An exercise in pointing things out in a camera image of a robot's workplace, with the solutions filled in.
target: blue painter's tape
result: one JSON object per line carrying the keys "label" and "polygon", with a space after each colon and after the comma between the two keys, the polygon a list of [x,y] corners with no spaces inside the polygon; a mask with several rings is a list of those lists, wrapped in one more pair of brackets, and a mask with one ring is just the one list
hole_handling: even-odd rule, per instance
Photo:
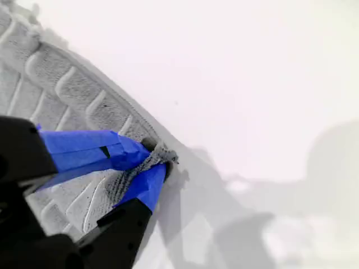
{"label": "blue painter's tape", "polygon": [[[113,131],[39,132],[58,174],[42,188],[93,171],[129,170],[141,164],[150,152],[141,144]],[[107,147],[109,157],[101,147]]]}
{"label": "blue painter's tape", "polygon": [[165,174],[165,164],[158,164],[147,171],[141,172],[133,178],[123,199],[114,207],[131,199],[138,198],[153,212],[162,189]]}

